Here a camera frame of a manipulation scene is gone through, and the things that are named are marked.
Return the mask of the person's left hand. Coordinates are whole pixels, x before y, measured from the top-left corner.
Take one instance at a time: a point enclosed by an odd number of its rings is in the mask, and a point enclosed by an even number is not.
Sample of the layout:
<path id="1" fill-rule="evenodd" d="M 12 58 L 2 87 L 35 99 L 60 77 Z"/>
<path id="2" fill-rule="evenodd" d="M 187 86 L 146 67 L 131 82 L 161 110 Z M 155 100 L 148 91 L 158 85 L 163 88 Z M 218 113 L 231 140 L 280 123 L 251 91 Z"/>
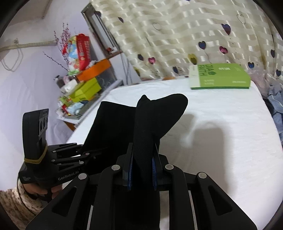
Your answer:
<path id="1" fill-rule="evenodd" d="M 34 183 L 27 183 L 23 184 L 23 187 L 25 191 L 31 195 L 46 195 L 47 194 L 47 189 L 44 189 Z M 53 188 L 51 188 L 52 192 L 52 199 L 54 199 L 62 190 L 62 185 L 57 185 Z"/>

